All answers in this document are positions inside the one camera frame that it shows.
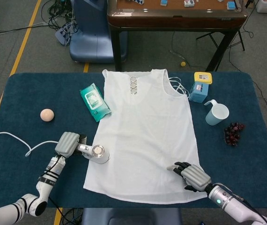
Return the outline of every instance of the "white sleeveless top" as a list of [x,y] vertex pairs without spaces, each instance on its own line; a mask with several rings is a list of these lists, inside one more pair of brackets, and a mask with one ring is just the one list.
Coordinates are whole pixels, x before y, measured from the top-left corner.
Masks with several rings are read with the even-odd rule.
[[[119,200],[172,204],[204,198],[184,189],[183,179],[166,167],[175,162],[199,165],[192,115],[186,95],[169,82],[167,70],[104,70],[104,100],[110,107],[93,145],[110,153],[105,164],[89,162],[84,188]],[[131,94],[130,77],[137,77]]]

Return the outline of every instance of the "cup handle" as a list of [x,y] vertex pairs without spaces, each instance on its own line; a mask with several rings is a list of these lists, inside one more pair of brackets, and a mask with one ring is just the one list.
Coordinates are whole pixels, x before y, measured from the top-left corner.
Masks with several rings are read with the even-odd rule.
[[213,106],[216,105],[216,104],[218,104],[218,103],[216,102],[216,100],[212,99],[212,100],[210,100],[210,101],[204,103],[204,105],[208,105],[209,103],[211,103]]

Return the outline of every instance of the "blue tablecloth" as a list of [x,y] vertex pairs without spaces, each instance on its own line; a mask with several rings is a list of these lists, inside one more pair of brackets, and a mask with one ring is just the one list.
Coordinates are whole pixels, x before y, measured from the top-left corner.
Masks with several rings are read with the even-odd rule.
[[[193,73],[170,73],[190,89]],[[88,136],[92,144],[98,123],[86,108],[79,90],[95,83],[103,92],[100,73],[15,74],[9,78],[0,106],[0,132],[7,131],[30,146],[59,140],[64,131]],[[228,106],[229,118],[209,126],[205,116],[210,106],[191,102],[200,164],[214,182],[222,182],[254,207],[267,207],[267,129],[261,116],[252,80],[245,73],[213,73],[207,99]],[[41,121],[40,112],[53,109],[55,119]],[[241,122],[245,129],[235,148],[224,142],[223,129],[230,122]],[[55,144],[46,144],[26,158],[27,147],[18,140],[0,135],[0,206],[13,203],[27,193],[37,195],[39,175],[54,156]],[[88,160],[71,156],[51,197],[62,207],[166,207],[124,202],[82,188]],[[169,207],[215,207],[208,199]]]

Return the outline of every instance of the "yellow floor stripe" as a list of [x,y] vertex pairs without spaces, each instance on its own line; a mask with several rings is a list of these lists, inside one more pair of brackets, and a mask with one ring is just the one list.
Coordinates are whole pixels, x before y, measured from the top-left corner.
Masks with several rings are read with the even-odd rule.
[[86,63],[85,63],[85,66],[83,67],[83,72],[84,72],[84,73],[87,73],[88,70],[89,70],[89,63],[86,62]]
[[59,225],[61,217],[62,217],[62,215],[60,214],[59,210],[57,210],[55,213],[53,225]]
[[[38,0],[37,3],[36,3],[36,6],[35,6],[34,12],[33,12],[32,16],[31,16],[29,26],[32,26],[32,25],[34,24],[34,21],[35,21],[36,15],[37,15],[37,11],[38,11],[38,9],[39,9],[40,4],[41,4],[41,0]],[[12,68],[11,73],[10,73],[10,76],[13,75],[14,73],[16,73],[16,70],[17,70],[17,67],[18,67],[20,58],[21,58],[22,53],[23,53],[23,50],[24,50],[24,48],[25,48],[27,39],[28,39],[28,37],[29,37],[29,35],[30,35],[30,30],[31,30],[31,28],[27,28],[27,30],[26,30],[24,39],[23,39],[22,44],[21,44],[21,46],[20,46],[18,55],[17,55],[17,57],[16,57],[15,63],[14,63],[14,65],[13,65],[13,68]]]

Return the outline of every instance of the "table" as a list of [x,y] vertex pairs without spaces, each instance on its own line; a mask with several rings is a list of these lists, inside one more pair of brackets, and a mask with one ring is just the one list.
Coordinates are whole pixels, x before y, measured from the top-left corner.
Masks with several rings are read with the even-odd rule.
[[[190,89],[193,73],[170,73]],[[11,76],[0,105],[0,132],[7,131],[30,146],[59,140],[64,131],[86,134],[92,144],[98,123],[85,106],[79,90],[95,83],[103,93],[100,73],[24,73]],[[213,73],[207,99],[228,106],[229,118],[216,126],[205,122],[210,106],[190,102],[200,165],[214,182],[222,182],[254,207],[267,208],[267,129],[260,113],[252,80],[245,73]],[[42,109],[55,113],[52,122],[41,121]],[[224,142],[223,128],[231,121],[245,124],[241,140],[233,148]],[[54,156],[54,144],[43,145],[25,157],[27,147],[7,135],[0,135],[0,206],[11,204],[27,193],[37,195],[39,175]],[[88,160],[71,156],[51,198],[61,207],[216,207],[208,199],[185,204],[152,205],[124,202],[82,188]]]
[[228,1],[195,0],[195,6],[187,8],[183,0],[169,0],[166,7],[160,6],[160,0],[145,0],[144,5],[108,0],[107,17],[116,71],[122,71],[119,34],[126,30],[221,32],[224,37],[206,69],[214,71],[247,18],[242,0],[235,0],[234,11],[227,10]]

